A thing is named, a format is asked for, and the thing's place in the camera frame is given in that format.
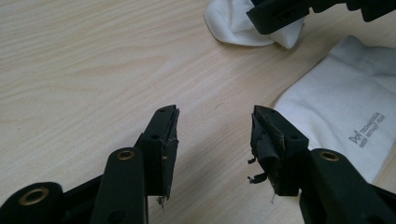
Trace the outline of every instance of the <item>screw hole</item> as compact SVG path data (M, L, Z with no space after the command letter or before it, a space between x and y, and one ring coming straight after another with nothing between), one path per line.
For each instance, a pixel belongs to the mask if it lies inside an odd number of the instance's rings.
M19 203L21 205L32 205L43 201L49 195L50 191L47 188L39 188L29 190L27 193L20 197Z
M117 154L117 159L120 161L126 161L134 157L134 152L131 150L124 150Z
M321 151L319 155L321 158L323 158L327 161L339 161L340 160L340 158L332 152Z

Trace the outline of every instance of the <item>wooden table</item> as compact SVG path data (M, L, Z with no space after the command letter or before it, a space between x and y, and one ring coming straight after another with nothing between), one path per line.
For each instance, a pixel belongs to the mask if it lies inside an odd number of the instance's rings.
M175 104L174 186L164 211L149 199L150 223L304 223L298 198L248 183L261 171L247 163L253 106L273 106L347 35L396 48L396 13L370 23L345 5L311 14L286 50L220 43L207 4L2 1L0 203L35 182L66 191L100 175L157 108ZM378 185L395 186L392 164Z

